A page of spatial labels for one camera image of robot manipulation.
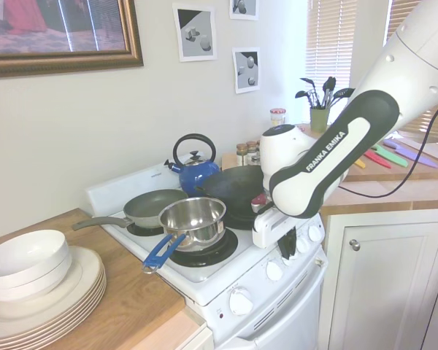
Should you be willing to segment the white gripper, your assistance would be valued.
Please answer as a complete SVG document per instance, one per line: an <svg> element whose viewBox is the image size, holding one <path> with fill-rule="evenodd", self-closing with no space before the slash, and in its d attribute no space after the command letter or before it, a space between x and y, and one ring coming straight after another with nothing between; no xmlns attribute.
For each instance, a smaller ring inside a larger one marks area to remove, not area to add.
<svg viewBox="0 0 438 350"><path fill-rule="evenodd" d="M253 243L258 248L266 249L278 242L282 257L289 259L291 253L296 251L295 227L296 218L289 217L278 209L269 209L255 218Z"/></svg>

